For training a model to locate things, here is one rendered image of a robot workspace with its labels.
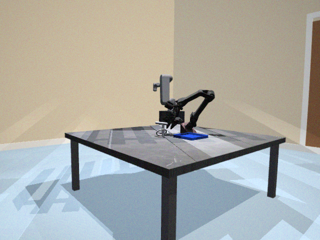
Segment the blue tray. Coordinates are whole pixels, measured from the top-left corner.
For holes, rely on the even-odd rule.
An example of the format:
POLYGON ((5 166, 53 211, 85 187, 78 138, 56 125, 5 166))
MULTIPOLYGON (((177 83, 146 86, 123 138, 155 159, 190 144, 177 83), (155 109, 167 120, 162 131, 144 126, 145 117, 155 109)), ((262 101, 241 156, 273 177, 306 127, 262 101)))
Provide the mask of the blue tray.
POLYGON ((174 138, 180 138, 180 139, 194 141, 194 140, 206 139, 206 138, 208 138, 208 135, 187 132, 187 133, 174 134, 173 137, 174 138))

